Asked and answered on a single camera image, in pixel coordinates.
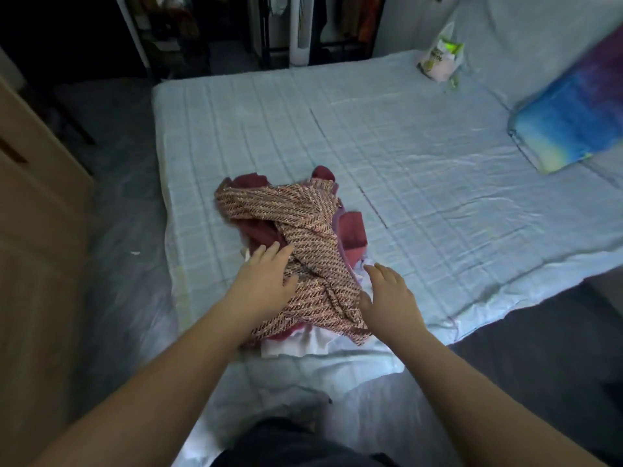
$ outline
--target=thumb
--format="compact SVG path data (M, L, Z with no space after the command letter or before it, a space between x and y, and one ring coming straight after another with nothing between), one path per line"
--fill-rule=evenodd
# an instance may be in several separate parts
M298 275L292 275L288 281L284 285L284 298L285 304L287 305L290 301L290 298L294 296L294 292L297 290L297 283L299 282Z
M368 293L363 290L359 293L359 309L369 311L372 308L372 299Z

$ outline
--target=person's left arm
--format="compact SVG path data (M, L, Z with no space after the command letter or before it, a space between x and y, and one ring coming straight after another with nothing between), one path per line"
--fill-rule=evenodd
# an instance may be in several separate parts
M139 374L71 426L32 466L169 466L232 354L294 295L292 247L261 246L226 296Z

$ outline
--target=forearm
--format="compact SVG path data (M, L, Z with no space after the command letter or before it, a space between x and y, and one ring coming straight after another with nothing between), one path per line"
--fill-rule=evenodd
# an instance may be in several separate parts
M34 465L170 465L246 335L226 312L222 303L215 305Z
M391 347L416 379L466 464L602 465L431 333L424 330L401 336Z

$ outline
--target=person's right arm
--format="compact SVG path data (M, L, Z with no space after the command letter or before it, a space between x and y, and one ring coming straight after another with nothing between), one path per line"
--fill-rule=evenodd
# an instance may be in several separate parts
M465 464L604 465L439 342L398 273L380 264L366 271L374 302L362 293L363 319L409 369Z

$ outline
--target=maroon cloth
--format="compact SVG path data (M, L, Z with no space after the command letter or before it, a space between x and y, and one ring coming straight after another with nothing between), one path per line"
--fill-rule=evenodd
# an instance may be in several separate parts
M335 182L335 175L323 165L319 165L314 169L311 173L311 178L332 180ZM240 175L234 180L227 178L223 180L220 187L259 188L269 185L270 182L266 178L266 175L257 175L257 173L253 172L253 174ZM335 184L333 187L333 194L335 195L337 191L338 185ZM342 210L339 214L340 216L338 217L337 226L334 227L334 231L341 243L340 253L342 254L342 258L347 265L352 268L362 258L368 246L366 229L363 225L363 218L360 212L349 211L344 213ZM236 225L244 235L249 237L249 250L252 253L262 244L270 246L275 241L279 243L280 248L288 245L284 237L277 230L273 221L258 219L236 220ZM304 327L305 323L295 324L290 329L269 337L269 339L283 341L294 331Z

